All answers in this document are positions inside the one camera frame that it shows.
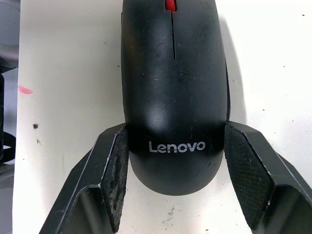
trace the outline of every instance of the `black computer mouse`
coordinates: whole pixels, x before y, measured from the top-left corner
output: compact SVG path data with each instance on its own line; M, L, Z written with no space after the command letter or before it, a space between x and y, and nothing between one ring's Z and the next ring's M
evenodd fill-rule
M124 0L121 70L132 168L186 195L217 173L230 113L214 0Z

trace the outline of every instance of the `white surface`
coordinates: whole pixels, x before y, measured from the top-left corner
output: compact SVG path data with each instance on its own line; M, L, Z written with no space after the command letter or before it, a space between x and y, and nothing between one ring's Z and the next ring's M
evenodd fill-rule
M71 168L99 133L124 121L121 6L121 0L21 3L19 85L34 92L18 96L15 234L39 232ZM217 6L231 119L260 130L312 186L311 1ZM171 197L144 187L129 168L118 234L249 234L229 181L223 161L207 187Z

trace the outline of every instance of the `red scroll wheel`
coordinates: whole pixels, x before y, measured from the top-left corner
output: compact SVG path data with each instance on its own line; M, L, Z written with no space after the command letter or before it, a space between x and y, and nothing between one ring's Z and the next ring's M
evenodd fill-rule
M176 11L176 1L175 0L165 0L166 10Z

